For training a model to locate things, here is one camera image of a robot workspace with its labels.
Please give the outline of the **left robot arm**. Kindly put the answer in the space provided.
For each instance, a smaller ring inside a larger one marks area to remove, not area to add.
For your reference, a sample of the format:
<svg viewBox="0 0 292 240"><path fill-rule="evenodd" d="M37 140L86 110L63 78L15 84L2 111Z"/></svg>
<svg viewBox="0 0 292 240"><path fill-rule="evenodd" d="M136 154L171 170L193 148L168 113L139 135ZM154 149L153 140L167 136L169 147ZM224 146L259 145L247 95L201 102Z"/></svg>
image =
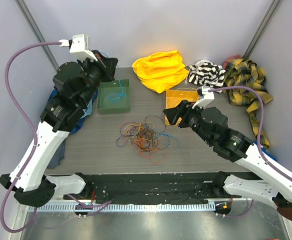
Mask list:
<svg viewBox="0 0 292 240"><path fill-rule="evenodd" d="M100 83L114 80L117 63L117 58L93 50L77 61L59 66L53 77L57 93L40 116L35 139L15 170L0 177L0 184L14 191L20 204L39 208L54 197L74 194L85 200L91 196L92 182L83 173L54 177L44 172L83 116Z"/></svg>

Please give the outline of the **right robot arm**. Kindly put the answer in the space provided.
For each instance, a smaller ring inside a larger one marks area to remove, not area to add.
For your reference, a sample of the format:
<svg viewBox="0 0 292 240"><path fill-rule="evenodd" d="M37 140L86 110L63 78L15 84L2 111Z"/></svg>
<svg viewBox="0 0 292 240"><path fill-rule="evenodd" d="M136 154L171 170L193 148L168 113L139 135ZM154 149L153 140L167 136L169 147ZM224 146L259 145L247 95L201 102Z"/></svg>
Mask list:
<svg viewBox="0 0 292 240"><path fill-rule="evenodd" d="M292 221L292 172L259 151L260 146L228 127L228 118L215 107L198 107L182 100L163 111L171 125L191 128L217 155L240 165L263 181L245 180L229 173L212 184L216 197L226 194L251 198L267 204Z"/></svg>

